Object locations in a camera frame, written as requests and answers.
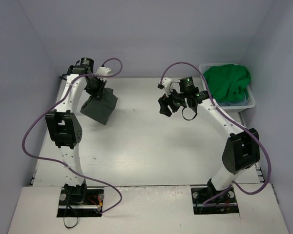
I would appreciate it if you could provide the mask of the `grey t shirt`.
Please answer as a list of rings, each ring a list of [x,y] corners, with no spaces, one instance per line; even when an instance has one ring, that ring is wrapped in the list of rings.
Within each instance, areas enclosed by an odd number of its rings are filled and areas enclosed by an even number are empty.
[[[114,95],[114,90],[104,88],[101,100],[90,96],[88,100],[81,106],[80,112],[92,120],[106,125],[107,121],[114,111],[118,98]]]

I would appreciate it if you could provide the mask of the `green t shirt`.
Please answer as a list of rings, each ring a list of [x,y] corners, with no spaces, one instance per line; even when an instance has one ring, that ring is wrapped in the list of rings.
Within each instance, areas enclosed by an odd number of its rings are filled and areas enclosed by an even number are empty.
[[[204,72],[209,91],[218,102],[242,102],[251,74],[245,66],[225,64]]]

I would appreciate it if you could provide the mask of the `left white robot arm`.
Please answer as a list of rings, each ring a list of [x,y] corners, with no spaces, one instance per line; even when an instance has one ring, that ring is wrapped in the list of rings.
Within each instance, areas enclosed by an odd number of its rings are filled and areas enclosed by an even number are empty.
[[[82,127],[75,115],[82,92],[92,98],[103,98],[106,81],[91,76],[94,60],[81,58],[80,64],[70,66],[66,75],[66,85],[61,102],[45,115],[50,138],[59,148],[65,167],[82,174],[79,143],[82,140]]]

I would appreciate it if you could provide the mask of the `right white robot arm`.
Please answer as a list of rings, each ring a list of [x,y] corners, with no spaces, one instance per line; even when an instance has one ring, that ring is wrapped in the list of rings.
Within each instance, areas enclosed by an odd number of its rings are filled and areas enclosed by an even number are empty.
[[[179,91],[173,88],[174,83],[169,78],[158,82],[158,88],[164,91],[158,99],[160,114],[170,117],[179,109],[189,108],[195,116],[207,120],[225,140],[221,167],[208,181],[206,189],[207,197],[217,201],[243,171],[259,161],[259,146],[256,143],[258,132],[255,129],[239,128],[236,121],[222,112],[216,102],[210,99],[207,91],[199,91],[192,77],[181,78],[176,82]]]

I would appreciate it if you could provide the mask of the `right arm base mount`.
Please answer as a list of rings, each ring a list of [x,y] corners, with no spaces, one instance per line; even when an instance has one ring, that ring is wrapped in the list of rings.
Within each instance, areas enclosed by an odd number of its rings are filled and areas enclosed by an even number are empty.
[[[191,187],[191,199],[193,206],[193,213],[195,215],[226,215],[238,214],[239,208],[234,192],[231,187],[225,194],[207,202],[205,202],[210,195],[206,187]]]

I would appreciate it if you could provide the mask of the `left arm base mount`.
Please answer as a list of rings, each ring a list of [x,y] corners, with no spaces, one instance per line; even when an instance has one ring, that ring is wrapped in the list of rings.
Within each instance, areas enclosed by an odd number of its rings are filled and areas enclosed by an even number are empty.
[[[78,200],[73,194],[61,189],[57,217],[101,217],[104,200],[103,188],[89,188],[85,198]]]

